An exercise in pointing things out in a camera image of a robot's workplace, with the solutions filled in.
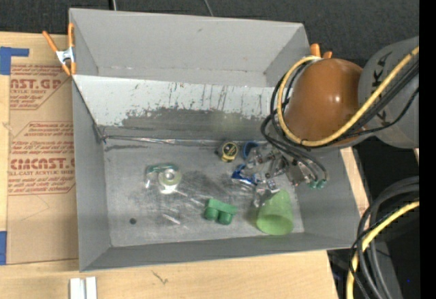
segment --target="small metal part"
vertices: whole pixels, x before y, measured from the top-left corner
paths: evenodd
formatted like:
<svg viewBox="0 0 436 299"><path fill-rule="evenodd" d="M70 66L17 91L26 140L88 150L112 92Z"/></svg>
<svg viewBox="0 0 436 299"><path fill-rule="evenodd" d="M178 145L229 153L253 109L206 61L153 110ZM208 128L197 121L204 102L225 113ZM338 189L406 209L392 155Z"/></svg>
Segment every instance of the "small metal part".
<svg viewBox="0 0 436 299"><path fill-rule="evenodd" d="M280 188L272 178L266 178L265 175L260 174L260 182L255 188L253 205L259 208L264 205L265 201L274 194L278 193Z"/></svg>
<svg viewBox="0 0 436 299"><path fill-rule="evenodd" d="M217 150L218 156L224 162L232 162L236 159L238 155L239 148L237 143L232 142L231 140L226 140L221 144Z"/></svg>
<svg viewBox="0 0 436 299"><path fill-rule="evenodd" d="M157 181L161 185L162 193L172 193L182 179L182 174L174 168L166 168L164 171L159 172Z"/></svg>
<svg viewBox="0 0 436 299"><path fill-rule="evenodd" d="M310 184L315 178L312 176L310 169L300 161L296 165L289 165L286 170L286 175L290 182L296 187L300 184Z"/></svg>
<svg viewBox="0 0 436 299"><path fill-rule="evenodd" d="M158 182L161 192L169 194L176 190L181 180L182 174L177 165L173 163L162 163L147 167L144 184L145 188L148 189L151 184Z"/></svg>

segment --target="cardboard sheet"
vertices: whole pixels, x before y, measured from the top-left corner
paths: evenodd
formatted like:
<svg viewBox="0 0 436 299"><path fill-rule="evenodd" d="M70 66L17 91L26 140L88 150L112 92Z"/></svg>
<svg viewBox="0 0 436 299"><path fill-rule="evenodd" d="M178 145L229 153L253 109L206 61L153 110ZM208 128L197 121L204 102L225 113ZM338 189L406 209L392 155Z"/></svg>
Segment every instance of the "cardboard sheet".
<svg viewBox="0 0 436 299"><path fill-rule="evenodd" d="M12 44L31 55L11 66L6 262L72 259L78 257L72 80L40 34L19 37ZM55 39L63 48L65 38Z"/></svg>

